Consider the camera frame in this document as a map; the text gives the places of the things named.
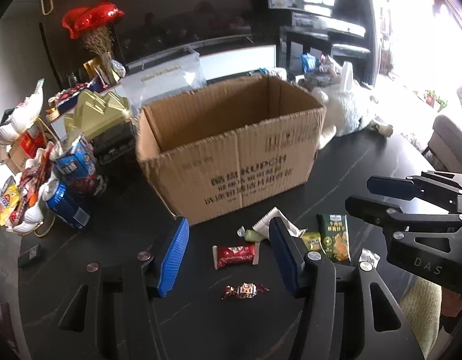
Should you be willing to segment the small silver candy wrapper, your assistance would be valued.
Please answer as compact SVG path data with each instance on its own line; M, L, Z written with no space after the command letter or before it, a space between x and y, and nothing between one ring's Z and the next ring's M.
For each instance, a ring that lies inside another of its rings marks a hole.
M361 254L359 256L359 263L367 262L369 263L374 269L377 268L380 261L379 254L372 252L366 248L362 248Z

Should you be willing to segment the pale green wrapped candy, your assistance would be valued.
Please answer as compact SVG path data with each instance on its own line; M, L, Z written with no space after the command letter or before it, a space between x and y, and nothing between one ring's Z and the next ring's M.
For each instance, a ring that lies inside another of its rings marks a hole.
M259 243L266 239L265 236L256 232L253 229L244 229L243 227L239 228L237 231L239 237L243 238L246 242L250 243Z

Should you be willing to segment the red candy packet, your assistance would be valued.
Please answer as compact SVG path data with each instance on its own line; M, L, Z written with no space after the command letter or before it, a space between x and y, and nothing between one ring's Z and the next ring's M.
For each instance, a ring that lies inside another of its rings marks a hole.
M251 243L240 246L212 246L213 263L215 270L224 268L229 265L250 263L258 265L259 263L259 243Z

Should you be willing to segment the dark green cracker packet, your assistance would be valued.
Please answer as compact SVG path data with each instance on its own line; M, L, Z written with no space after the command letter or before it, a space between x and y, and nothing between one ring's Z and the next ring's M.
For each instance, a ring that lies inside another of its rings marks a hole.
M334 263L349 263L349 229L347 215L317 214L323 252Z

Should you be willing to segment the red gold twisted candy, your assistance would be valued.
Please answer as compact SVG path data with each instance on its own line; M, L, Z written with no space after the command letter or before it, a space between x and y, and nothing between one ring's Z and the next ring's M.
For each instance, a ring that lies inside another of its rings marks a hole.
M260 293L268 293L269 291L270 289L263 286L262 284L242 283L237 286L228 285L224 289L224 293L221 299L252 299Z

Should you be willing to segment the brown cardboard box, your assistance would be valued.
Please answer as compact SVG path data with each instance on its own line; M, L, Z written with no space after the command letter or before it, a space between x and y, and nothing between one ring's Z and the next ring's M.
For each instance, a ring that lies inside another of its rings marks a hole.
M136 158L171 214L202 223L306 183L325 115L277 77L225 80L143 106Z

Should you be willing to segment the blue snack carton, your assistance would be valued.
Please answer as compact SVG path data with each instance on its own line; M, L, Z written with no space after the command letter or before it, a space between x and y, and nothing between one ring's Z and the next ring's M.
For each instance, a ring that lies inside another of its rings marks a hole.
M107 181L94 156L94 148L83 134L55 160L55 166L75 194L99 196L106 190Z

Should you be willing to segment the small black card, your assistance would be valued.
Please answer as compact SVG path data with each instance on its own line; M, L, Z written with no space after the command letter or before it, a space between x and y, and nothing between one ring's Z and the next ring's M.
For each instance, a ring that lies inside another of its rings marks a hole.
M38 261L42 256L42 247L40 244L35 244L29 250L18 257L17 266L18 268L26 267L29 264Z

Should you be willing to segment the white swan snack dish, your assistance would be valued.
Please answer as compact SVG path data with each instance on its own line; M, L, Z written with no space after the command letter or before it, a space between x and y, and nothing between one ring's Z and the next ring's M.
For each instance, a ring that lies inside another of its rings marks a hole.
M0 192L0 227L19 236L47 235L55 222L55 214L45 202L45 191L57 180L53 156L60 146L50 141L29 158L24 170L4 183Z

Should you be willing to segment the gold mountain shaped box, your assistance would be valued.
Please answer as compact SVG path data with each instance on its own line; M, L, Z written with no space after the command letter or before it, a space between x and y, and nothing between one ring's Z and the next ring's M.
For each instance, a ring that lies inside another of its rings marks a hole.
M88 141L93 140L110 128L125 123L132 115L132 107L127 98L114 92L101 96L83 89L74 112L64 117L67 143L71 144L79 135Z

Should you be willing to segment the clear bag of nuts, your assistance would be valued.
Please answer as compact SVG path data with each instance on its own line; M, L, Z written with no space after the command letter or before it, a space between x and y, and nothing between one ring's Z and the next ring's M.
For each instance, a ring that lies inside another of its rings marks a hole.
M129 100L137 114L150 102L206 85L199 53L184 48L131 64L116 92Z

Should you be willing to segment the black piano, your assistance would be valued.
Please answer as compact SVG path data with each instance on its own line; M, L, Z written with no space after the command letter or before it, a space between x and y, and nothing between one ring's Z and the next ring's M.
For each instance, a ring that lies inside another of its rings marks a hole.
M276 63L290 69L292 46L354 65L361 83L374 84L377 34L371 0L251 0L255 39L276 45Z

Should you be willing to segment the dried flower vase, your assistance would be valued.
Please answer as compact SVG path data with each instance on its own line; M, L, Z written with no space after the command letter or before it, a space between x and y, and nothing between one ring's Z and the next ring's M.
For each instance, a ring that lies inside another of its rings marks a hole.
M112 46L113 39L111 30L107 25L89 30L83 35L83 43L85 47L96 54L100 60L103 70L107 75L110 86L116 84L112 69Z

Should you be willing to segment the black television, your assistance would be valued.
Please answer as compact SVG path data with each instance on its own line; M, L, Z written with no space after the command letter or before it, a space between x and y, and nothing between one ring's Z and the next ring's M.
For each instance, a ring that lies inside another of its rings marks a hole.
M109 0L124 17L114 24L129 64L196 41L251 34L251 0Z

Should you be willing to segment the red heart balloon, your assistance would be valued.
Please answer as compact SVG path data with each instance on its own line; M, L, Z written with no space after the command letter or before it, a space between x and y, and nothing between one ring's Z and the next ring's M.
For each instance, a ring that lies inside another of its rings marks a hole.
M90 8L78 7L69 10L62 18L62 26L68 30L71 39L76 40L85 33L121 19L124 12L113 2L100 2Z

